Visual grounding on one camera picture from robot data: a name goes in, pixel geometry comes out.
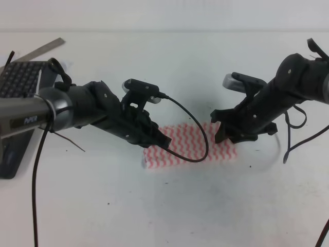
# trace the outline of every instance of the zigzag patterned cloth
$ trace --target zigzag patterned cloth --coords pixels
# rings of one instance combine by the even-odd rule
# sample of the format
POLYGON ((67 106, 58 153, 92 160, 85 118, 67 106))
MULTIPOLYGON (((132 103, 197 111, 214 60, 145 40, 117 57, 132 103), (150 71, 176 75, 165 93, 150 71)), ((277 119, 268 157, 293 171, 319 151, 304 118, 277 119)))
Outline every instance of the zigzag patterned cloth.
MULTIPOLYGON (((232 160, 237 157, 234 144, 225 140, 215 143, 215 134, 220 122, 202 124, 209 142, 209 154, 201 163, 232 160)), ((160 131, 172 139, 169 149, 191 159, 202 158, 206 151, 205 140, 200 128, 196 124, 184 123, 178 126, 166 126, 160 131)), ((189 163, 164 151, 158 146, 150 146, 143 151, 145 168, 160 168, 189 163)))

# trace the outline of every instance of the white wall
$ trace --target white wall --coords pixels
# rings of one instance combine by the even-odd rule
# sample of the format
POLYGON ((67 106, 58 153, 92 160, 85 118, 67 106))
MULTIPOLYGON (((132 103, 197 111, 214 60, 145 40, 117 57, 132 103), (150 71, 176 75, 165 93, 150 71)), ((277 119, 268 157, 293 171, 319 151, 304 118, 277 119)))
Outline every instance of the white wall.
POLYGON ((328 0, 2 0, 0 30, 329 29, 328 0))

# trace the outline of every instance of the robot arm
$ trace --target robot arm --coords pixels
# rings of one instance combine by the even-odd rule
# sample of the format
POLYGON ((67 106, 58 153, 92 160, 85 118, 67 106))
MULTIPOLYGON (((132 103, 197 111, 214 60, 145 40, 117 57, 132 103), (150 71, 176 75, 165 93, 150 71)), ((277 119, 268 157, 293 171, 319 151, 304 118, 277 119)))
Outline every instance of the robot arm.
POLYGON ((52 121, 53 131, 90 124, 131 144, 167 148, 171 139, 158 130, 143 109, 148 100, 164 94, 157 86, 134 79, 124 86, 127 94, 121 102, 102 81, 85 86, 72 84, 65 90, 48 87, 34 98, 0 99, 0 137, 44 127, 52 121))
POLYGON ((272 121, 295 104, 306 100, 329 103, 329 57, 313 39, 308 40, 308 46, 321 58, 311 61, 299 54, 290 55, 268 84, 238 73, 226 76, 223 85, 246 93, 246 98, 234 109, 211 113, 212 122, 222 122, 216 143, 227 138, 233 143, 255 141, 259 134, 273 135, 277 126, 272 121))

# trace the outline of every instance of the metal ruler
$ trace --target metal ruler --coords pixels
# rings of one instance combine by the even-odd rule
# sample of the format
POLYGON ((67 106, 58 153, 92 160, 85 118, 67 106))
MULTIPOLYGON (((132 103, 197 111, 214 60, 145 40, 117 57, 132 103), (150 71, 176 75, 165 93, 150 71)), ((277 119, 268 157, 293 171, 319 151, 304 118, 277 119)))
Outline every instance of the metal ruler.
MULTIPOLYGON (((15 62, 27 62, 30 61, 34 58, 37 58, 61 45, 63 45, 65 43, 65 40, 63 40, 62 38, 58 38, 55 39, 51 42, 49 42, 48 44, 45 44, 41 47, 39 47, 38 49, 30 52, 29 54, 26 54, 25 56, 22 56, 21 58, 18 58, 15 60, 15 62)), ((0 67, 0 73, 4 70, 4 66, 0 67)))

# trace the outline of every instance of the black cable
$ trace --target black cable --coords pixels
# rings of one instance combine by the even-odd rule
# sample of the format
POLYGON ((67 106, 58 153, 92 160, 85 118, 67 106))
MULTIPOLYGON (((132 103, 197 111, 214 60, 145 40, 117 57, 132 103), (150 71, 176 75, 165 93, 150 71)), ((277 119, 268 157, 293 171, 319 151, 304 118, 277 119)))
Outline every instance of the black cable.
POLYGON ((52 132, 52 131, 51 131, 51 134, 55 134, 55 135, 57 135, 57 136, 59 136, 59 137, 65 139, 65 140, 68 140, 68 141, 69 141, 70 143, 72 143, 74 146, 76 146, 77 148, 79 148, 79 149, 82 150, 83 152, 86 152, 86 151, 85 151, 84 149, 82 149, 78 144, 76 144, 75 142, 73 142, 71 139, 65 137, 64 135, 60 135, 59 133, 52 132))
POLYGON ((328 230, 329 230, 329 220, 325 224, 315 247, 321 247, 321 245, 325 239, 325 236, 327 235, 328 230))
POLYGON ((208 139, 207 139, 207 135, 206 135, 206 133, 205 133, 205 131, 204 131, 204 129, 202 128, 202 126, 201 126, 201 124, 198 122, 198 120, 196 120, 195 119, 195 117, 185 108, 185 107, 183 107, 180 103, 178 103, 176 100, 174 100, 174 99, 172 99, 172 98, 170 98, 169 96, 167 96, 167 95, 165 95, 165 96, 163 96, 163 98, 164 99, 168 99, 168 100, 170 100, 170 101, 172 101, 172 102, 174 102, 176 105, 178 105, 180 108, 182 108, 193 120, 194 120, 194 122, 198 125, 198 127, 200 128, 200 130, 201 130, 201 132, 202 132, 202 135, 204 136, 204 139, 205 139, 205 143, 206 143, 206 153, 205 153, 205 155, 202 157, 202 158, 200 158, 200 159, 198 159, 198 160, 192 160, 192 159, 190 159, 190 158, 186 158, 186 157, 184 157, 184 156, 181 156, 180 154, 178 154, 178 153, 176 153, 176 152, 174 152, 174 151, 172 151, 172 150, 170 150, 170 149, 168 149, 168 148, 165 148, 165 147, 160 147, 160 148, 162 148, 162 149, 164 149, 165 151, 167 151, 167 152, 169 152, 169 153, 171 153, 173 156, 176 156, 176 157, 178 157, 178 158, 180 158, 180 159, 182 159, 182 160, 184 160, 184 161, 188 161, 188 162, 193 162, 193 163, 197 163, 197 162, 201 162, 201 161, 203 161, 206 157, 207 157, 207 155, 208 155, 208 152, 209 152, 209 143, 208 143, 208 139))
POLYGON ((11 62, 12 58, 14 57, 14 55, 15 55, 15 52, 12 50, 11 53, 9 54, 9 57, 8 57, 7 62, 5 64, 5 67, 7 67, 7 65, 10 64, 10 62, 11 62))
POLYGON ((296 125, 292 125, 292 124, 290 123, 290 119, 289 119, 289 114, 288 114, 288 112, 285 112, 285 113, 284 113, 284 115, 285 115, 285 120, 286 120, 286 123, 287 123, 287 125, 288 125, 288 148, 287 148, 286 153, 285 153, 284 156, 283 156, 283 163, 284 163, 284 164, 287 162, 287 159, 288 159, 288 157, 289 157, 289 153, 294 149, 294 148, 292 149, 292 148, 290 147, 290 146, 291 146, 291 128, 293 128, 293 129, 300 129, 300 128, 303 127, 303 126, 306 124, 306 122, 307 122, 307 114, 306 114, 306 112, 305 112, 303 109, 301 109, 301 108, 299 108, 298 106, 296 106, 296 105, 294 105, 294 108, 295 108, 297 111, 303 113, 304 116, 305 116, 305 119, 304 119, 304 122, 303 122, 301 125, 298 125, 298 126, 296 126, 296 125))
POLYGON ((34 232, 34 246, 38 247, 38 221, 36 218, 36 193, 35 193, 35 186, 36 186, 36 171, 38 169, 39 159, 41 155, 41 151, 43 148, 43 144, 45 142, 46 136, 48 131, 50 130, 50 126, 52 124, 52 121, 49 121, 47 123, 47 126, 42 134, 40 144, 38 147, 38 151, 36 153, 35 161, 34 161, 34 167, 33 167, 33 173, 32 173, 32 214, 33 214, 33 232, 34 232))

